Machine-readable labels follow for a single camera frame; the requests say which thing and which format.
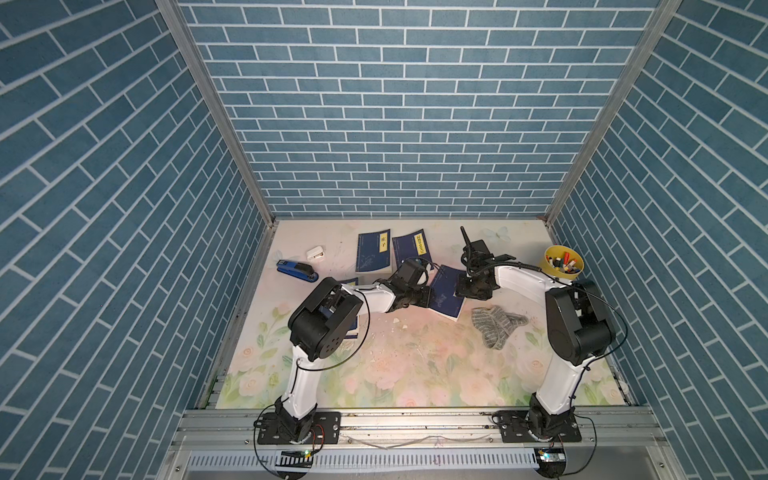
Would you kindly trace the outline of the grey striped cloth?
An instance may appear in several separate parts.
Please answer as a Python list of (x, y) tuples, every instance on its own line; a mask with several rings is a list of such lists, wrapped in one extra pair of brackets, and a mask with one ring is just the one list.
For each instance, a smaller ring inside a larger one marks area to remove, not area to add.
[(493, 350), (501, 350), (516, 329), (530, 322), (527, 316), (506, 312), (496, 305), (473, 308), (471, 321), (480, 332), (485, 347)]

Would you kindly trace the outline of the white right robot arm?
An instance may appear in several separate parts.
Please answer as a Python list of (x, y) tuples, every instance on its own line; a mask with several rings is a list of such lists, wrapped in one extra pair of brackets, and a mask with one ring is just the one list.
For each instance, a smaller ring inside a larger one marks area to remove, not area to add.
[(513, 256), (496, 256), (484, 241), (470, 240), (465, 231), (461, 234), (465, 246), (460, 261), (466, 273), (457, 281), (459, 297), (486, 301), (496, 290), (507, 289), (545, 308), (554, 356), (541, 387), (531, 396), (526, 423), (534, 438), (549, 441), (574, 423), (578, 385), (616, 338), (610, 304), (591, 280), (562, 280)]

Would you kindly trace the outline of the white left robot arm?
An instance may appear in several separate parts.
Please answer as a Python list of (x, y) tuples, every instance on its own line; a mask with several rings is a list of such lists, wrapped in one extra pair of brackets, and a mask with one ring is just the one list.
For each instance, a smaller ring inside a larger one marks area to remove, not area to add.
[(410, 306), (429, 306), (428, 261), (405, 260), (387, 279), (350, 286), (326, 277), (288, 320), (292, 366), (285, 392), (274, 403), (277, 432), (290, 443), (305, 440), (317, 411), (317, 393), (324, 361), (345, 340), (360, 313), (391, 313)]

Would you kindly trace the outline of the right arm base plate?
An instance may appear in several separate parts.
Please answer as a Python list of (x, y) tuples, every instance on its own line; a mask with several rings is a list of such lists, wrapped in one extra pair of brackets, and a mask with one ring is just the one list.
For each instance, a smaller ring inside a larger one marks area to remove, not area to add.
[(504, 443), (578, 443), (582, 435), (573, 411), (550, 415), (539, 409), (498, 410), (490, 416)]

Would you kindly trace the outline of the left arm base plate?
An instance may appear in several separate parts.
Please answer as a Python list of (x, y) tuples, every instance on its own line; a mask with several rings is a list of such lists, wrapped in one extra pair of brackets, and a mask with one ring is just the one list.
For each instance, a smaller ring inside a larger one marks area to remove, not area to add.
[(268, 412), (254, 422), (259, 445), (334, 445), (339, 441), (342, 415), (339, 411), (315, 411), (302, 419)]

